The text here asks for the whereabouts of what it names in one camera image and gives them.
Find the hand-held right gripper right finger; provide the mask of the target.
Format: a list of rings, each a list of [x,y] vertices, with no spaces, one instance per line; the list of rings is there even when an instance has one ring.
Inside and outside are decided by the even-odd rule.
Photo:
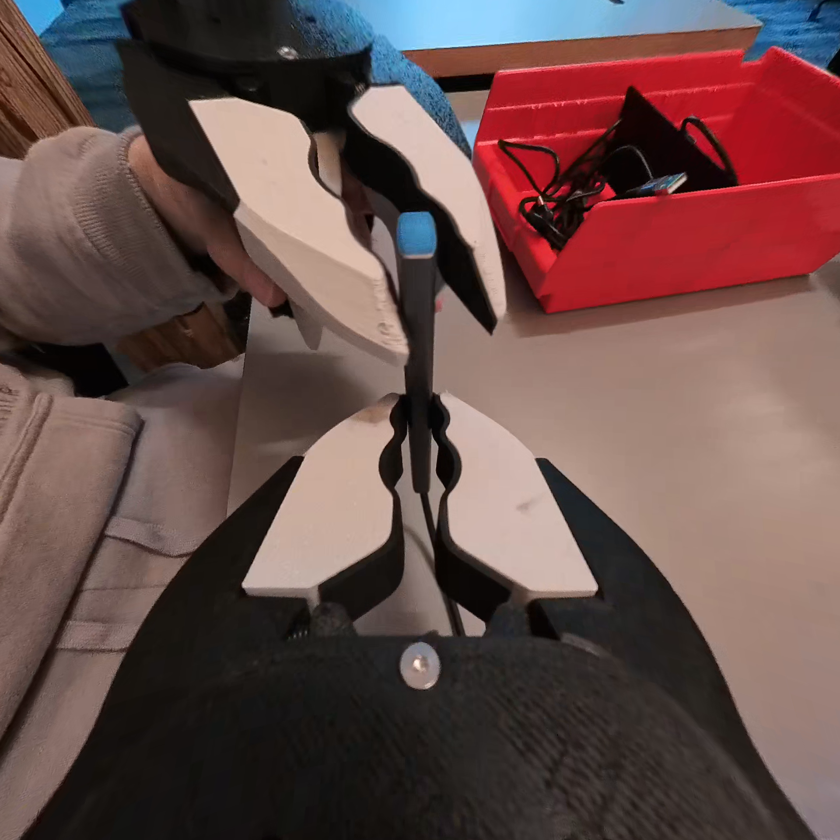
[[[448,392],[434,396],[432,418],[444,593],[483,623],[508,602],[594,596],[593,572],[531,450]]]

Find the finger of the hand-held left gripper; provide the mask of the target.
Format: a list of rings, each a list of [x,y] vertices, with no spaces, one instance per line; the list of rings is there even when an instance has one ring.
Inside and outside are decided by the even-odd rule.
[[[315,323],[404,365],[408,341],[389,273],[357,239],[341,196],[321,182],[305,124],[238,98],[189,105],[238,196],[234,220],[252,261]]]
[[[347,108],[343,158],[401,214],[426,212],[445,284],[480,326],[507,313],[505,271],[485,194],[466,155],[403,86],[370,87]]]

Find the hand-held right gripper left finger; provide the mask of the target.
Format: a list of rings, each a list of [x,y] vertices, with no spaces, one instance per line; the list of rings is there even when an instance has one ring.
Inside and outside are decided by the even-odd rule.
[[[243,579],[248,595],[336,604],[354,621],[396,591],[402,408],[398,394],[385,395],[310,447]]]

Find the red plastic bin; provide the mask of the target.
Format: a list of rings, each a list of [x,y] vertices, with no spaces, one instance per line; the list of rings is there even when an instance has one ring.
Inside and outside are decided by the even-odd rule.
[[[499,140],[551,148],[568,166],[619,119],[634,88],[671,124],[698,117],[738,185],[616,200],[562,250],[523,218],[533,186]],[[838,77],[778,48],[502,70],[473,163],[497,226],[547,313],[812,273],[838,255]]]

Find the person's left forearm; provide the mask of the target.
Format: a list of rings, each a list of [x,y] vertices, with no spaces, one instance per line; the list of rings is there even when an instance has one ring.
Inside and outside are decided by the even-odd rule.
[[[73,128],[2,159],[2,348],[116,343],[235,294],[130,169],[140,129]]]

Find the grey desk with brown edge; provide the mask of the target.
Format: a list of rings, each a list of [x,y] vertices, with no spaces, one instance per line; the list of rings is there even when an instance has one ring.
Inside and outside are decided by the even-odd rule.
[[[719,1],[350,1],[437,79],[499,70],[738,51],[756,17]]]

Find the person's left hand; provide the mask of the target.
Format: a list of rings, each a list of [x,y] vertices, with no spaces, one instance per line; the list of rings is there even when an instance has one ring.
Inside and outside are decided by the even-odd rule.
[[[246,253],[233,217],[166,174],[143,134],[129,145],[128,164],[145,198],[190,256],[209,259],[222,277],[267,309],[287,302],[286,293]]]

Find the blue fabric chair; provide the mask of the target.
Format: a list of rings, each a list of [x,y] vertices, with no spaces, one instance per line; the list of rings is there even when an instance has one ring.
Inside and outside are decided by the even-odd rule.
[[[117,42],[129,36],[117,1],[65,2],[64,10],[40,35],[56,63],[87,108],[95,125],[120,133],[136,125],[123,90]],[[468,160],[471,147],[445,93],[422,68],[374,32],[343,2],[293,1],[290,10],[306,37],[334,54],[355,38],[370,40],[371,80],[377,86],[403,85]]]

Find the black usb plug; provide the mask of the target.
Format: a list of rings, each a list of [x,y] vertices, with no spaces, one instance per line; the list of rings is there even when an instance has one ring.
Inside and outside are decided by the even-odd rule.
[[[626,191],[622,195],[622,199],[669,196],[681,189],[687,180],[688,176],[685,172],[654,178]]]

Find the black divider panel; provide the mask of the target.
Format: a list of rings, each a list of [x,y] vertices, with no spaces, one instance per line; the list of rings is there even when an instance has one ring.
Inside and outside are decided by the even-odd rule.
[[[581,159],[573,184],[584,194],[603,195],[609,189],[614,200],[625,200],[626,191],[681,172],[688,180],[673,195],[739,185],[728,153],[702,119],[689,115],[675,125],[630,86],[617,121]]]

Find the person's grey sweatshirt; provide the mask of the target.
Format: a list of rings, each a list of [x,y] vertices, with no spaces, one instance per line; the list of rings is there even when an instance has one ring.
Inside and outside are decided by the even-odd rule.
[[[2,364],[1,733],[98,545],[142,420]]]

